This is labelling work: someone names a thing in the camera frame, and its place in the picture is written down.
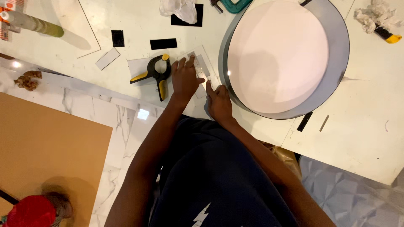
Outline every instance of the yellow and black clamp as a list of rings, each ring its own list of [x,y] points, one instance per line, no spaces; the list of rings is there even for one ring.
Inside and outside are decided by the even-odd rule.
[[[159,73],[155,69],[156,62],[160,60],[165,61],[167,64],[166,71],[164,73]],[[158,94],[160,96],[160,101],[162,102],[166,97],[164,81],[167,80],[167,78],[170,76],[170,73],[171,73],[170,56],[168,54],[163,54],[150,60],[149,64],[147,65],[147,71],[132,78],[130,80],[130,83],[133,84],[138,81],[153,77],[157,81]]]

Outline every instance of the person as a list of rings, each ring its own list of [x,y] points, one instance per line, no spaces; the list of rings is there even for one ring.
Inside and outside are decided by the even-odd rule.
[[[215,121],[182,115],[204,82],[194,59],[173,63],[174,93],[137,150],[105,226],[335,226],[284,163],[233,118],[224,85],[213,90],[206,83]],[[161,195],[151,209],[158,174]]]

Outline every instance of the orange label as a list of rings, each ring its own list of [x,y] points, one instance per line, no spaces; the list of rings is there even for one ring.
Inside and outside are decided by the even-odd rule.
[[[7,8],[4,8],[4,7],[1,7],[1,6],[0,6],[0,12],[2,12],[2,11],[10,12],[10,11],[12,11],[12,10],[11,10],[11,9],[7,9]],[[3,20],[3,18],[1,18],[1,17],[0,17],[0,22],[6,22],[6,23],[9,23],[8,21]]]

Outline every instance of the hand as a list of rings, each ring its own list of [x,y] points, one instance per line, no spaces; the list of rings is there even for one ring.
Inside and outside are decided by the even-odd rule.
[[[208,111],[211,117],[223,127],[227,126],[228,123],[235,122],[229,91],[226,86],[220,85],[214,91],[208,80],[206,82],[206,91],[208,93],[206,97],[208,99]]]
[[[186,60],[186,58],[182,58],[179,62],[175,61],[171,66],[174,87],[174,94],[171,99],[183,107],[187,106],[199,84],[205,82],[205,79],[196,77],[195,56],[191,55],[189,61],[185,62]]]

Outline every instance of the white cloth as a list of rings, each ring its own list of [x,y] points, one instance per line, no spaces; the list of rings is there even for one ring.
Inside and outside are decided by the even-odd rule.
[[[362,24],[362,29],[370,34],[378,24],[387,30],[393,26],[399,27],[404,23],[395,18],[396,10],[391,10],[388,3],[383,0],[372,0],[366,9],[358,9],[355,11],[355,19]]]
[[[189,24],[197,22],[195,0],[161,0],[160,14],[165,17],[175,14]]]

